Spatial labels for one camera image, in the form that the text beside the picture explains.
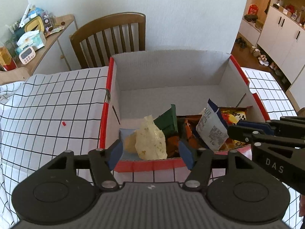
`white cardboard box with red edge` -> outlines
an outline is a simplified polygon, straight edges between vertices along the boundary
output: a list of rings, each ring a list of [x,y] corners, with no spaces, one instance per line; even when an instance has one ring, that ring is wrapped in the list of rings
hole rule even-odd
[[[177,115],[197,115],[210,98],[217,106],[249,107],[247,119],[268,119],[257,94],[233,56],[196,50],[130,52],[110,59],[100,147],[119,138],[119,129],[137,129],[143,118],[158,117],[176,105]],[[137,172],[185,166],[181,158],[120,160],[115,171]]]

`wooden floor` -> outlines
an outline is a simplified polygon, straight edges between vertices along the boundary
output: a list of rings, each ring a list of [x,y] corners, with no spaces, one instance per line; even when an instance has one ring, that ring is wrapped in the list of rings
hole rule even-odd
[[[258,59],[250,53],[249,47],[242,49],[239,44],[234,43],[231,54],[235,57],[236,61],[241,67],[270,72],[284,92],[287,91],[287,87],[283,86],[280,78],[275,74],[274,70],[272,70],[269,66],[261,65],[260,62],[258,62]]]

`round black disc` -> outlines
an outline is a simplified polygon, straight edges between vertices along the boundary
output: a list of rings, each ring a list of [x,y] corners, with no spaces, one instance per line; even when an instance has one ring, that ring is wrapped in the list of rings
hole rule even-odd
[[[17,215],[35,224],[59,224],[86,213],[93,204],[94,187],[85,179],[52,170],[51,175],[35,173],[17,185],[12,204]]]
[[[207,198],[215,210],[244,223],[282,219],[289,206],[287,188],[272,176],[236,173],[213,181]]]

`chair backrest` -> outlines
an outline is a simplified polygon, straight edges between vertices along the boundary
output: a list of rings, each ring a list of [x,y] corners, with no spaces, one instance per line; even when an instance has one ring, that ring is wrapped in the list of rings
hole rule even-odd
[[[114,27],[119,27],[120,31],[120,39],[121,39],[121,45],[123,52],[126,52],[126,42],[123,34],[123,28],[122,25],[128,25],[128,35],[129,35],[129,43],[130,43],[130,50],[132,52],[135,51],[134,48],[134,41],[132,36],[132,23],[138,23],[138,35],[139,35],[139,51],[145,50],[145,23],[146,23],[146,17],[144,14],[141,13],[134,13],[134,12],[126,12],[126,13],[118,13],[113,15],[107,15],[98,19],[95,19],[85,25],[83,25],[80,29],[78,29],[70,38],[73,50],[77,56],[77,59],[80,63],[80,66],[82,69],[89,68],[89,65],[86,61],[85,55],[83,53],[83,50],[81,48],[81,42],[83,40],[86,40],[86,45],[88,48],[88,52],[92,61],[92,64],[94,67],[97,66],[97,62],[89,41],[89,37],[93,35],[94,42],[96,45],[97,53],[99,56],[99,59],[101,61],[102,66],[105,66],[105,61],[103,58],[101,46],[97,37],[98,32],[102,32],[104,46],[107,54],[108,61],[111,57],[107,37],[105,34],[105,30],[109,29],[111,30],[111,39],[113,43],[114,53],[119,53],[118,45],[116,43],[116,38],[114,34]]]

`gray ribbed panel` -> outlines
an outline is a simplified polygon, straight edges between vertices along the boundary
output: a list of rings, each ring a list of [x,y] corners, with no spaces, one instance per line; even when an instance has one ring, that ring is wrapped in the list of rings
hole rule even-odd
[[[282,221],[249,226],[215,213],[198,192],[187,192],[178,183],[126,183],[124,188],[103,194],[83,217],[57,226],[25,221],[14,229],[287,229]]]

